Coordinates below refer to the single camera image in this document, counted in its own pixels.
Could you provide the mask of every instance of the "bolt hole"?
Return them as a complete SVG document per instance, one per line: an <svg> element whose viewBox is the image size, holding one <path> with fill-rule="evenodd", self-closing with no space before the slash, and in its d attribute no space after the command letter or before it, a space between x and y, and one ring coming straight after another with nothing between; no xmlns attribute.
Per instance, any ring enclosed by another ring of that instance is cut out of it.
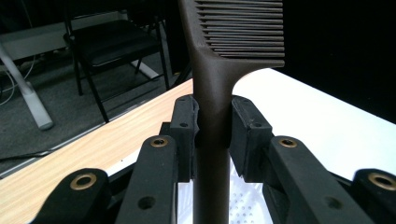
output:
<svg viewBox="0 0 396 224"><path fill-rule="evenodd" d="M144 197L139 200L137 205L139 206L140 209L142 210L147 210L150 209L154 206L155 204L155 199L153 197Z"/></svg>
<svg viewBox="0 0 396 224"><path fill-rule="evenodd" d="M77 185L82 186L91 182L91 178L89 176L83 176L81 179L77 181Z"/></svg>
<svg viewBox="0 0 396 224"><path fill-rule="evenodd" d="M381 175L378 173L371 173L369 174L369 180L377 185L378 187L382 189L387 189L387 190L396 190L396 180L390 178L387 175Z"/></svg>
<svg viewBox="0 0 396 224"><path fill-rule="evenodd" d="M168 145L168 140L166 140L166 138L156 138L151 141L152 147L164 147L166 145Z"/></svg>
<svg viewBox="0 0 396 224"><path fill-rule="evenodd" d="M282 145L283 147L297 147L297 143L291 139L281 139L279 141L280 145Z"/></svg>
<svg viewBox="0 0 396 224"><path fill-rule="evenodd" d="M329 208L332 209L341 209L341 207L343 206L343 204L334 197L325 197L324 202Z"/></svg>

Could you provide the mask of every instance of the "gray floor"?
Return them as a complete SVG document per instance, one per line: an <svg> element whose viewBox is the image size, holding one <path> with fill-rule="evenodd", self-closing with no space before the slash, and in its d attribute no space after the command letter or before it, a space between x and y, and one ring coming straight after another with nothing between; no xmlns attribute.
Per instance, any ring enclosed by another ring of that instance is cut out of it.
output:
<svg viewBox="0 0 396 224"><path fill-rule="evenodd" d="M173 84L177 77L170 71L167 54L165 57L170 83ZM2 159L58 149L104 124L86 80L82 81L84 95L78 96L71 62L68 50L42 55L35 60L34 69L27 78L55 124L50 130L38 130L18 89L9 102L0 105L0 178L30 162ZM143 62L157 73L162 72L159 54L147 57ZM20 67L23 74L30 65L27 62ZM144 79L141 73L135 75L134 67L129 64L94 77L103 94L108 94L105 90L121 90ZM106 102L105 108L110 119L115 118L164 92L163 77L160 77ZM8 94L10 91L3 93L0 103L7 99Z"/></svg>

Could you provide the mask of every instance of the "comb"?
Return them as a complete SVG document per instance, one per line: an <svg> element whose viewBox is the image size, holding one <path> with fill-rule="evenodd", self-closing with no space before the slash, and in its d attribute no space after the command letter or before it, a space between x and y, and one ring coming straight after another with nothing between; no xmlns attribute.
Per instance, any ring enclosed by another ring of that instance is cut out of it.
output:
<svg viewBox="0 0 396 224"><path fill-rule="evenodd" d="M178 2L199 105L193 221L228 223L233 86L252 71L284 65L282 2Z"/></svg>

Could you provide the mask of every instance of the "white surface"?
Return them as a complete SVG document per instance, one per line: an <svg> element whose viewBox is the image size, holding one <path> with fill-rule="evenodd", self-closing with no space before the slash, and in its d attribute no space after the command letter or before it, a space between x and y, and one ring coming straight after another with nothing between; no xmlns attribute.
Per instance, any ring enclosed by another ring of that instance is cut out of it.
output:
<svg viewBox="0 0 396 224"><path fill-rule="evenodd" d="M119 170L136 162L140 150L135 151L124 160L106 170L108 175L114 175ZM192 223L192 193L193 184L178 184L177 223ZM236 173L231 162L230 175L230 224L260 223L271 224L272 219L262 196L262 184L247 184Z"/></svg>
<svg viewBox="0 0 396 224"><path fill-rule="evenodd" d="M272 69L244 76L233 94L251 100L275 135L300 139L331 172L396 174L396 125Z"/></svg>

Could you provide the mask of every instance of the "chair backrest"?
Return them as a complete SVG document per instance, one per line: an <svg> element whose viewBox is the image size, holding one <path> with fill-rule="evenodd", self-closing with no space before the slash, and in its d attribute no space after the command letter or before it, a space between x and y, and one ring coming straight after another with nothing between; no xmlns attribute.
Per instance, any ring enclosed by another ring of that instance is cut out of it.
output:
<svg viewBox="0 0 396 224"><path fill-rule="evenodd" d="M65 13L70 20L75 18L127 9L144 0L66 0Z"/></svg>

